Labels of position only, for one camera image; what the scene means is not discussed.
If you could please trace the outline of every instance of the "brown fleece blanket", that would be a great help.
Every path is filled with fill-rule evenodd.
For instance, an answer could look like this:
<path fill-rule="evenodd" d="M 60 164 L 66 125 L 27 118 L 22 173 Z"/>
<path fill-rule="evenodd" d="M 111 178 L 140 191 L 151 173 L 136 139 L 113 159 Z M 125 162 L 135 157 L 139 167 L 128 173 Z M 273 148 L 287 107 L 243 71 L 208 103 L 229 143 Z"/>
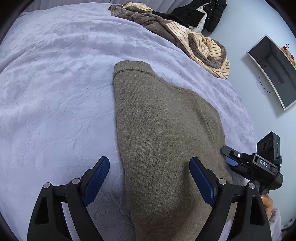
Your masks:
<path fill-rule="evenodd" d="M 230 63 L 222 44 L 201 33 L 191 32 L 174 21 L 152 14 L 147 8 L 145 4 L 128 2 L 124 5 L 112 5 L 109 10 L 111 15 L 138 23 L 172 42 L 214 76 L 228 78 Z"/>

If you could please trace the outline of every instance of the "lavender blanket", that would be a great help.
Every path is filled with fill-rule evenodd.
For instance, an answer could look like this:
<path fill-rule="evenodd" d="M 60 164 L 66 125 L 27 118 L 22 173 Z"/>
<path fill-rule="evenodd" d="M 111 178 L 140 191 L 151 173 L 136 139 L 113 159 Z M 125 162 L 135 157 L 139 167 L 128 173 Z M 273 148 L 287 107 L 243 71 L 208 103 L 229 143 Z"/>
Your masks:
<path fill-rule="evenodd" d="M 90 215 L 104 240 L 135 240 L 115 125 L 119 61 L 147 62 L 168 83 L 197 92 L 219 112 L 226 144 L 255 151 L 253 126 L 229 81 L 144 27 L 111 16 L 109 6 L 26 13 L 0 45 L 0 210 L 20 241 L 42 185 L 81 177 L 101 156 L 110 159 L 110 172 Z M 66 217 L 78 240 L 67 209 Z"/>

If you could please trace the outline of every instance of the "white wall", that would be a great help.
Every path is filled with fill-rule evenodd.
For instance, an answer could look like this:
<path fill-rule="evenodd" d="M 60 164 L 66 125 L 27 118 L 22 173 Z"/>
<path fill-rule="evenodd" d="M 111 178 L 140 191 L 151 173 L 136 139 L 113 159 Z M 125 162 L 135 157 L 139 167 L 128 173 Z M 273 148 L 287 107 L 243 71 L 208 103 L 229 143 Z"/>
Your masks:
<path fill-rule="evenodd" d="M 283 111 L 275 94 L 265 92 L 259 83 L 259 68 L 246 55 L 263 35 L 279 46 L 290 44 L 296 55 L 296 39 L 281 16 L 264 0 L 227 0 L 220 23 L 209 36 L 222 43 L 230 60 L 229 81 L 241 96 L 260 140 L 270 131 L 281 138 L 284 175 L 283 186 L 271 191 L 275 206 L 280 208 L 282 223 L 296 217 L 296 104 Z M 264 75 L 261 82 L 273 91 Z"/>

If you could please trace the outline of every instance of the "sleeve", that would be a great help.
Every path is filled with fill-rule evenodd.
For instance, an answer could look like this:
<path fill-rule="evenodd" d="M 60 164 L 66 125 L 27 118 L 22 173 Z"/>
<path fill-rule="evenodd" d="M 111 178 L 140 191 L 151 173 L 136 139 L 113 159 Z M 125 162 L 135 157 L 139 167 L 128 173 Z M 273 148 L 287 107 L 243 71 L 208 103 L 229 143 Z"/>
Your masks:
<path fill-rule="evenodd" d="M 271 218 L 269 219 L 272 241 L 281 241 L 281 214 L 279 209 L 274 207 L 271 210 Z"/>

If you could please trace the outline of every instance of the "human hand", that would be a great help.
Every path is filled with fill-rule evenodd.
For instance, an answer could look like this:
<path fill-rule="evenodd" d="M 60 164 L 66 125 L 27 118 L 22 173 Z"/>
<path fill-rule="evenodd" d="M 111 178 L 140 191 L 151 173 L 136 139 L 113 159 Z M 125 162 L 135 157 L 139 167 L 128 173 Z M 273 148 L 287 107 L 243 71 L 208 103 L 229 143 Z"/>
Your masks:
<path fill-rule="evenodd" d="M 268 195 L 261 195 L 261 200 L 262 200 L 263 205 L 265 207 L 267 218 L 270 219 L 271 218 L 271 210 L 272 210 L 272 206 L 274 205 L 274 201 Z"/>

